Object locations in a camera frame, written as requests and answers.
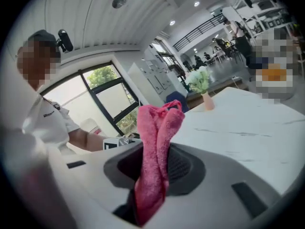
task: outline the ceiling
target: ceiling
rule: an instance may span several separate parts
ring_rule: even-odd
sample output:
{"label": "ceiling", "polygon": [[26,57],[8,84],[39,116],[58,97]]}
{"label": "ceiling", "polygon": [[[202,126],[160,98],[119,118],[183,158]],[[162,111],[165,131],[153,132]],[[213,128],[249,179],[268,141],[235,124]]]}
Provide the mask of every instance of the ceiling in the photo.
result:
{"label": "ceiling", "polygon": [[[194,6],[195,1],[200,2],[198,7]],[[198,14],[198,16],[202,16],[204,13],[209,14],[209,11],[214,10],[215,7],[227,4],[227,1],[231,2],[231,0],[185,0],[183,5],[175,11],[171,18],[172,20],[175,20],[176,23],[173,26],[167,24],[163,31],[169,35],[175,34],[179,31],[179,26],[194,14]]]}
{"label": "ceiling", "polygon": [[56,37],[65,29],[74,50],[99,45],[146,47],[170,21],[173,0],[127,0],[120,9],[113,0],[32,0],[12,28],[7,47],[13,57],[35,31],[46,29]]}

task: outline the staircase railing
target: staircase railing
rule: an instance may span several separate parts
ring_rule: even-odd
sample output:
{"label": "staircase railing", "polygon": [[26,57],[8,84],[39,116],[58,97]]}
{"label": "staircase railing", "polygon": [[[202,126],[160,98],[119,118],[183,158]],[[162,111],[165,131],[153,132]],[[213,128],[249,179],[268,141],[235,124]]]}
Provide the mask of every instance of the staircase railing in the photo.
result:
{"label": "staircase railing", "polygon": [[179,51],[183,47],[185,47],[187,44],[189,44],[191,41],[195,40],[197,37],[201,36],[203,33],[207,32],[209,29],[223,23],[224,16],[223,14],[218,14],[215,17],[209,19],[205,23],[201,24],[194,30],[192,30],[190,33],[188,33],[186,36],[184,36],[181,40],[179,40],[173,47]]}

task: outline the pink vase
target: pink vase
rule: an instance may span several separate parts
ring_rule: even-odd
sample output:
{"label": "pink vase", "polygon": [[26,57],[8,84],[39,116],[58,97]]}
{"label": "pink vase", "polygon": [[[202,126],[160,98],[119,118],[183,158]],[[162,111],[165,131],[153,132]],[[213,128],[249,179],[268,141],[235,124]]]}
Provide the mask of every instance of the pink vase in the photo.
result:
{"label": "pink vase", "polygon": [[203,97],[203,104],[206,110],[213,110],[215,108],[213,99],[210,97],[208,92],[201,94]]}

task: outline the pink towel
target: pink towel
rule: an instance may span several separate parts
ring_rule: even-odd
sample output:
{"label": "pink towel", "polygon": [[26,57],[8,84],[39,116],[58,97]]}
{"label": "pink towel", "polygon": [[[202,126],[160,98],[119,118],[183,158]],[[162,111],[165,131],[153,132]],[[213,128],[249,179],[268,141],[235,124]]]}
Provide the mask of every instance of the pink towel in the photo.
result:
{"label": "pink towel", "polygon": [[[167,108],[178,106],[178,109]],[[167,154],[171,138],[178,132],[184,113],[174,100],[162,108],[145,105],[139,108],[138,131],[143,141],[141,175],[135,183],[135,200],[140,225],[144,225],[165,200],[169,186]]]}

